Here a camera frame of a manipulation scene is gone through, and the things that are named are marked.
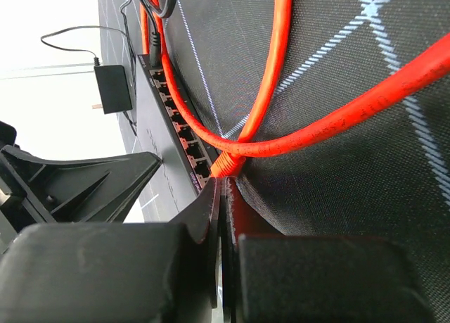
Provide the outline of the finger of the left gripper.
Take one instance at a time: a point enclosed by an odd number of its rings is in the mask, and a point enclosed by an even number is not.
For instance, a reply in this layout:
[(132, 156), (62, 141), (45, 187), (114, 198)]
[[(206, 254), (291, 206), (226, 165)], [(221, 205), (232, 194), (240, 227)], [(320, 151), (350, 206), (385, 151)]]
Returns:
[(1, 123), (1, 252), (26, 227), (124, 222), (162, 161), (150, 152), (88, 160), (44, 160), (22, 150)]

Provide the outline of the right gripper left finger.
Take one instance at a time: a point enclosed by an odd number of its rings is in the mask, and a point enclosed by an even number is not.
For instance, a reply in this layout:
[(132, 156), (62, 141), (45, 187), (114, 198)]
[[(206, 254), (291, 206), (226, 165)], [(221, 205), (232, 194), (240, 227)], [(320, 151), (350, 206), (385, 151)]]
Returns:
[(2, 322), (210, 322), (220, 181), (168, 222), (35, 224), (1, 259)]

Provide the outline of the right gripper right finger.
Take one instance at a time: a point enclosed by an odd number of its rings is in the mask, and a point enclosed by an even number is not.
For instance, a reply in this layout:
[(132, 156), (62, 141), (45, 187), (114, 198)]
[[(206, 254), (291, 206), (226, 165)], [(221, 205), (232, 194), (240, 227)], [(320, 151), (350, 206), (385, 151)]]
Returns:
[(223, 309), (227, 322), (431, 322), (411, 261), (365, 236), (289, 236), (222, 182)]

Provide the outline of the black network switch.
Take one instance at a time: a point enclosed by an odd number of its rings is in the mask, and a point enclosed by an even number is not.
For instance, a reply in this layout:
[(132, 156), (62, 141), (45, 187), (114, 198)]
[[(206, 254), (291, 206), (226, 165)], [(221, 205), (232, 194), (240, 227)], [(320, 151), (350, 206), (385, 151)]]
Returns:
[(180, 114), (163, 69), (151, 66), (147, 55), (136, 64), (136, 150), (162, 161), (139, 201), (146, 220), (167, 222), (197, 198), (218, 154)]

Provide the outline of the small black plug adapter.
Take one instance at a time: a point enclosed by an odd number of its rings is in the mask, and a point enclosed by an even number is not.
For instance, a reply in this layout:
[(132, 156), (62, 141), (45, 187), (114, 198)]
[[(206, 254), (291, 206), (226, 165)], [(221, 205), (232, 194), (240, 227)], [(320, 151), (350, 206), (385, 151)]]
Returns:
[(106, 115), (132, 110), (131, 95), (123, 65), (101, 65), (99, 58), (95, 57), (94, 73), (102, 109)]

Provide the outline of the black grid mat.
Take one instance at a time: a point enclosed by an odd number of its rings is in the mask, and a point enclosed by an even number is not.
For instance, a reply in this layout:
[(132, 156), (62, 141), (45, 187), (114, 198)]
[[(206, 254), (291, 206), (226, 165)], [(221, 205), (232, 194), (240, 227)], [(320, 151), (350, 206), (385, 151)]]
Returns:
[[(254, 103), (274, 0), (177, 0), (165, 38), (198, 117), (236, 139)], [(449, 32), (449, 0), (292, 0), (288, 52), (257, 141), (356, 98)], [(449, 78), (321, 144), (248, 160), (246, 201), (286, 234), (385, 236), (449, 321)]]

